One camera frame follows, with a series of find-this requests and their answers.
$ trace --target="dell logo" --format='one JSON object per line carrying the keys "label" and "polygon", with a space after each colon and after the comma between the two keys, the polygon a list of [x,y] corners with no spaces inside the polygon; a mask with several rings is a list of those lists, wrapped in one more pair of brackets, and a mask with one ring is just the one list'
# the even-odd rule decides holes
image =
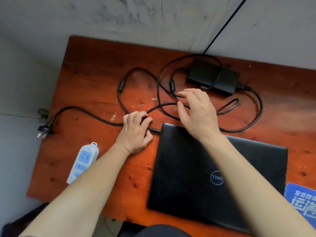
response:
{"label": "dell logo", "polygon": [[218,170],[215,170],[211,173],[211,182],[215,185],[221,185],[224,183],[223,177]]}

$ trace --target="wall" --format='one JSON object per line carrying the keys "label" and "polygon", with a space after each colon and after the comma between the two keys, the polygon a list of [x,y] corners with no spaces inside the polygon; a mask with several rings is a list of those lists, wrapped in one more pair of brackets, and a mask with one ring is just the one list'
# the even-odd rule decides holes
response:
{"label": "wall", "polygon": [[0,228],[37,207],[28,198],[41,139],[38,108],[50,108],[58,69],[0,37]]}
{"label": "wall", "polygon": [[[242,0],[0,0],[0,31],[60,66],[69,35],[201,52]],[[316,0],[247,0],[209,53],[315,69]]]}

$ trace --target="scratch on table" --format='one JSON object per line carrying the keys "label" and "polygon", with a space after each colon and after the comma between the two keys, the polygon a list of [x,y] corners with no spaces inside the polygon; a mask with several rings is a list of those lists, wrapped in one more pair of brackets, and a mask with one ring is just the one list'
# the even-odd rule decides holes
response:
{"label": "scratch on table", "polygon": [[114,115],[111,118],[111,122],[113,122],[115,120],[115,117],[116,117],[116,112],[114,112]]}

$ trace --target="laptop lid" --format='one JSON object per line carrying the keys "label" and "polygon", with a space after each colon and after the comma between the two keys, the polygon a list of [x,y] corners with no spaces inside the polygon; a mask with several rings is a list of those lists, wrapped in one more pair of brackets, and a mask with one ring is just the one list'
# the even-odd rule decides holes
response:
{"label": "laptop lid", "polygon": [[[233,136],[227,138],[283,195],[287,149]],[[162,126],[147,207],[249,232],[214,162],[181,126]]]}

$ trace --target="reddish-brown table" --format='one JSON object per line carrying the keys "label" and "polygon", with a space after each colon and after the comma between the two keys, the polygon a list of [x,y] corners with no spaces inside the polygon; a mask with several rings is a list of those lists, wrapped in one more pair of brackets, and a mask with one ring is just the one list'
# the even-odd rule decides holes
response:
{"label": "reddish-brown table", "polygon": [[[168,61],[187,53],[70,37],[60,71],[49,116],[68,105],[77,105],[114,122],[125,114],[117,98],[117,87],[124,74],[144,67],[158,74]],[[316,71],[267,63],[220,58],[223,65],[241,73],[240,79],[262,97],[261,119],[250,129],[234,136],[285,146],[289,150],[287,182],[316,189]],[[192,59],[172,65],[164,72],[162,83],[168,87],[171,70],[189,64]],[[185,75],[175,77],[177,90],[193,87]],[[238,92],[229,98],[210,93],[216,108],[240,98],[239,106],[219,117],[219,125],[236,129],[247,125],[257,114],[255,100]],[[127,80],[121,94],[130,111],[146,111],[157,105],[156,83],[147,74],[136,72]],[[162,101],[173,99],[161,91]],[[177,114],[175,106],[167,106]],[[151,127],[163,123],[180,124],[160,110],[150,113]],[[56,121],[55,134],[42,141],[27,195],[44,202],[52,201],[68,185],[67,177],[81,146],[98,143],[99,156],[115,142],[121,127],[104,124],[77,110],[64,112]],[[244,236],[234,230],[211,226],[146,208],[159,135],[139,154],[130,156],[122,167],[113,191],[104,207],[109,218],[152,225],[165,223],[179,227],[192,236]]]}

